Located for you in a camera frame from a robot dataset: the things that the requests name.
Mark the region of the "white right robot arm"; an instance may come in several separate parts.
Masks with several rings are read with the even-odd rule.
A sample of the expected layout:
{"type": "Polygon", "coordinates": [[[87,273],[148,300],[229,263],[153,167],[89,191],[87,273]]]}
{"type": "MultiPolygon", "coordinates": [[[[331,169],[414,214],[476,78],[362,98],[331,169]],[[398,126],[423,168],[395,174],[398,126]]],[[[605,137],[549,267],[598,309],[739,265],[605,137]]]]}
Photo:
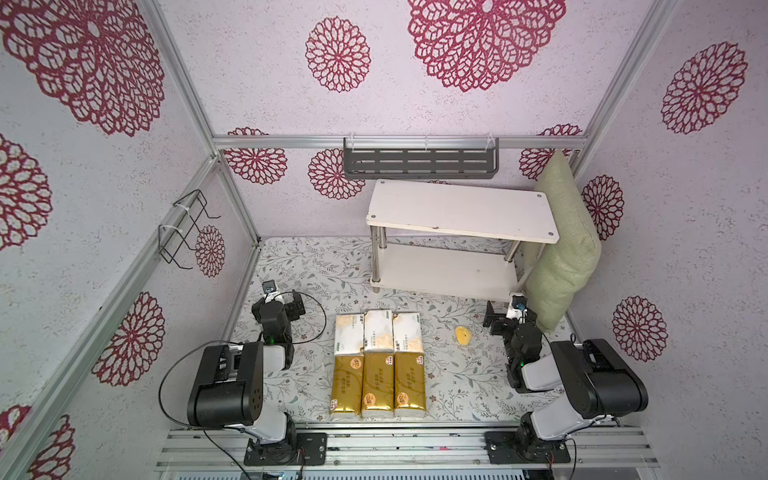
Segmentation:
{"type": "Polygon", "coordinates": [[[524,414],[511,446],[533,460],[565,448],[569,435],[606,418],[645,410],[644,383],[604,339],[550,341],[536,324],[527,298],[514,295],[505,313],[486,304],[483,326],[500,336],[510,386],[520,394],[563,394],[547,406],[524,414]]]}

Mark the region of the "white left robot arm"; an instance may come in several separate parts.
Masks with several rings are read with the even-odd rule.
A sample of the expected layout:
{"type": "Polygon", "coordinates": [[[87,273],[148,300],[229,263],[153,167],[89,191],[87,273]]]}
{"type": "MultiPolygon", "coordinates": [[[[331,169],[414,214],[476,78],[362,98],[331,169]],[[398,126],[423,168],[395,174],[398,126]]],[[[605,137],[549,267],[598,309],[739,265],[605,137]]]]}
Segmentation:
{"type": "Polygon", "coordinates": [[[287,413],[265,403],[268,373],[289,369],[295,345],[292,323],[306,313],[302,295],[267,293],[252,307],[262,327],[259,339],[203,349],[187,402],[188,424],[204,429],[234,429],[269,448],[297,444],[295,423],[287,413]]]}

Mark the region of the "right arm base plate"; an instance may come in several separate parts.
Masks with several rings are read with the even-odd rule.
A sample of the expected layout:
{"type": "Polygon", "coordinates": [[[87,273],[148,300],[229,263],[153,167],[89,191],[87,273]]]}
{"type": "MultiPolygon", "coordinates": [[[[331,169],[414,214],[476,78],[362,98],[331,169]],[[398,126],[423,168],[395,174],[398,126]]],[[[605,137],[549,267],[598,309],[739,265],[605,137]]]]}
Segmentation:
{"type": "Polygon", "coordinates": [[[571,462],[564,441],[541,440],[527,431],[487,431],[484,441],[489,461],[494,465],[571,462]]]}

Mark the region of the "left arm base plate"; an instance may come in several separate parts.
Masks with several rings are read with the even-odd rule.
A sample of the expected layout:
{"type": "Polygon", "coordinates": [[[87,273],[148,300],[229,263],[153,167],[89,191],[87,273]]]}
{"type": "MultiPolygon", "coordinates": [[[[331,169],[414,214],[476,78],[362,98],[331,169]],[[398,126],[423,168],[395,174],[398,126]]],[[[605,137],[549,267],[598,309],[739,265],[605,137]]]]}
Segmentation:
{"type": "Polygon", "coordinates": [[[322,466],[326,461],[326,433],[289,433],[276,443],[264,444],[250,440],[244,457],[248,467],[322,466]]]}

